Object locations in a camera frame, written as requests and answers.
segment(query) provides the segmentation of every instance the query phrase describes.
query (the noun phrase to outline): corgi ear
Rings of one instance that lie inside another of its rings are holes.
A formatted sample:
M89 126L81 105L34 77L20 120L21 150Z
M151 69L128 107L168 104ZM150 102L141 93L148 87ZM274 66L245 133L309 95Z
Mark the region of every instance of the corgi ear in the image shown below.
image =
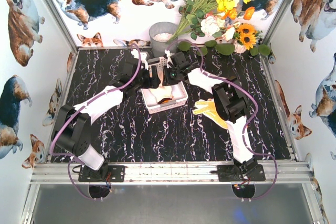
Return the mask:
M31 163L30 163L30 157L28 157L26 160L24 160L21 166L22 166L24 169L31 168L32 165L31 165Z
M129 41L122 40L122 39L114 39L113 42L119 47L126 47L130 43Z
M97 32L94 37L94 39L100 39L101 40L101 35L100 35L100 32Z
M30 135L30 141L32 142L32 147L34 144L38 141L37 137L34 136L33 134Z
M43 118L42 125L49 126L49 125L52 125L53 122L54 122L54 118L52 117L50 110L48 110L47 114Z
M303 126L304 129L304 136L309 136L313 131L305 126Z
M81 42L83 42L83 40L86 39L86 37L84 37L83 35L80 35L80 34L77 34L77 37L79 38L79 40L80 40Z
M301 116L301 112L302 112L302 106L300 105L296 108L294 114Z

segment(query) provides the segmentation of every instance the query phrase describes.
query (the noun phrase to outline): cable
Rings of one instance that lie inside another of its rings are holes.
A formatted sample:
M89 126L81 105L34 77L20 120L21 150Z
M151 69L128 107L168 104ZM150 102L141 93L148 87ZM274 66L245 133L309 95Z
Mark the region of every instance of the cable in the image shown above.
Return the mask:
M234 84L233 82L223 78L223 77L218 77L218 76L211 76L211 75L208 75L206 72L204 72L204 69L203 69L203 64L204 64L204 56L203 56L203 53L202 51L200 50L200 48L198 46L196 46L194 43L190 42L189 40L187 39L178 39L178 40L175 40L173 41L168 47L167 47L167 51L169 51L169 48L179 42L179 41L185 41L185 42L188 42L190 43L191 45L193 45L201 54L201 65L199 66L200 70L201 70L201 73L209 78L212 78L212 79L216 79L216 80L220 80L220 81L223 81L223 82L226 82L228 84L230 84L231 86L235 87L236 89L239 89L241 92L243 92L251 101L252 103L254 104L255 106L255 111L253 113L253 115L246 121L246 124L244 125L243 127L243 131L242 131L242 135L243 135L243 142L244 142L244 145L245 147L254 155L257 155L257 156L267 156L267 157L270 157L271 159L273 159L274 161L274 165L275 165L275 176L274 176L274 180L273 180L273 183L272 185L269 187L269 189L262 195L256 197L256 198L253 198L253 200L257 200L257 199L261 199L263 197L265 197L274 187L276 181L277 181L277 178L278 178L278 164L277 164L277 161L275 159L275 157L271 154L268 154L268 153L257 153L255 151L253 151L251 148L247 147L247 144L246 144L246 140L245 140L245 136L244 136L244 133L246 131L246 128L247 128L247 125L252 121L252 119L254 117L256 117L257 113L258 113L258 110L259 110L259 106L256 102L256 100L254 100L254 98L252 97L252 95L250 95L246 90L244 90L242 87Z

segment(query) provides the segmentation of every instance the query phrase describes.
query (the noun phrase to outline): artificial flower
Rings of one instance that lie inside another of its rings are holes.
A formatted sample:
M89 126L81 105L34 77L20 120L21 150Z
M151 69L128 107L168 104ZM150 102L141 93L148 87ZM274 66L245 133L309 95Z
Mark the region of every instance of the artificial flower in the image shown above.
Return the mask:
M220 28L215 17L210 16L201 21L201 31L204 32L206 36L211 36L219 30Z
M247 8L245 10L244 19L245 20L250 20L252 18L252 15L253 15L254 11L255 11L255 8L253 6Z
M244 23L239 26L238 32L240 34L254 34L256 32L256 28L251 24Z
M254 34L240 34L240 42L246 47L247 50L253 48L253 45L257 43L257 39Z
M231 27L226 30L226 32L222 35L222 38L226 41L229 41L233 38L233 35L235 34L236 29L234 27Z

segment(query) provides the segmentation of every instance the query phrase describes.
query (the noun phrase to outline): white flower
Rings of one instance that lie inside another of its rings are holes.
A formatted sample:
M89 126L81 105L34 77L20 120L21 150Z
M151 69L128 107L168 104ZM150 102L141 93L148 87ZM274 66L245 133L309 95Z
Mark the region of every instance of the white flower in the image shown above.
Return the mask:
M217 24L216 18L214 16L209 16L201 22L201 30L206 36L212 36L212 34L219 31L219 26Z
M235 34L235 28L231 27L226 30L226 32L222 35L222 38L225 39L226 41L229 41L233 38L233 35Z

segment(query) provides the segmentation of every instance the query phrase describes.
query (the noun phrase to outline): yellow flower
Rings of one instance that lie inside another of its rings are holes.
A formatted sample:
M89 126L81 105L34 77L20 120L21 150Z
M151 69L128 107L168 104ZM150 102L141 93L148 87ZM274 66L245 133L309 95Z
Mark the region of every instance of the yellow flower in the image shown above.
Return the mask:
M254 34L240 34L240 42L246 47L247 50L253 48L253 45L257 43L257 39Z

